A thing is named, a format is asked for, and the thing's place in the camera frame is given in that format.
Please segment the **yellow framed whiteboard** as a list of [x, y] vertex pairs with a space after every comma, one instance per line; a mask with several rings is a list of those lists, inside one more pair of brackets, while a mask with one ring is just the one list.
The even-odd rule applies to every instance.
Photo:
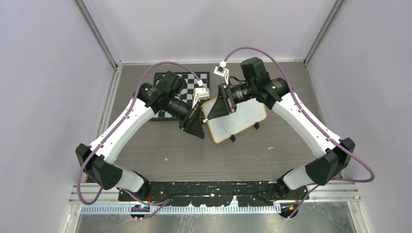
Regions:
[[206, 124], [212, 139], [219, 144], [227, 139], [234, 140], [234, 136], [244, 130], [254, 127], [267, 117], [266, 106], [255, 99], [239, 103], [237, 110], [227, 116], [208, 119]]

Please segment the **black white checkerboard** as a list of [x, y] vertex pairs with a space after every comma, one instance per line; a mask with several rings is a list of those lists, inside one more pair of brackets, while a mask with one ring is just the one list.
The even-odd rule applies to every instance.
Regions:
[[[187, 103], [188, 105], [192, 105], [194, 100], [194, 90], [195, 88], [200, 87], [197, 79], [190, 72], [176, 72], [176, 74], [183, 78], [186, 84], [175, 98]], [[196, 75], [202, 80], [204, 87], [210, 87], [209, 72], [197, 72]], [[173, 117], [170, 113], [164, 110], [160, 110], [154, 117], [151, 118], [151, 120], [177, 120], [177, 118]]]

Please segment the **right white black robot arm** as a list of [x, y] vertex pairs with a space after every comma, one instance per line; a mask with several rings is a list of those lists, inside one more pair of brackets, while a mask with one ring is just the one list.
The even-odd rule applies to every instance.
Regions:
[[320, 122], [290, 90], [282, 78], [271, 79], [264, 62], [253, 57], [241, 62], [245, 80], [238, 85], [220, 84], [218, 95], [207, 119], [229, 116], [237, 105], [255, 99], [281, 116], [303, 138], [315, 159], [291, 169], [275, 184], [277, 196], [290, 199], [297, 189], [311, 183], [327, 184], [350, 162], [355, 143], [351, 138], [341, 139]]

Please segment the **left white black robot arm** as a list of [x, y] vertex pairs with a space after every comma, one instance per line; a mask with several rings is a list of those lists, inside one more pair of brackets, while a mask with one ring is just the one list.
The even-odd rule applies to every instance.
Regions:
[[145, 178], [115, 165], [115, 161], [137, 130], [159, 111], [178, 119], [182, 131], [201, 139], [205, 137], [200, 104], [192, 106], [177, 98], [185, 85], [185, 79], [171, 71], [156, 85], [143, 83], [137, 98], [129, 101], [122, 114], [98, 139], [89, 145], [77, 146], [75, 153], [84, 173], [104, 190], [126, 189], [136, 200], [145, 200], [149, 195]]

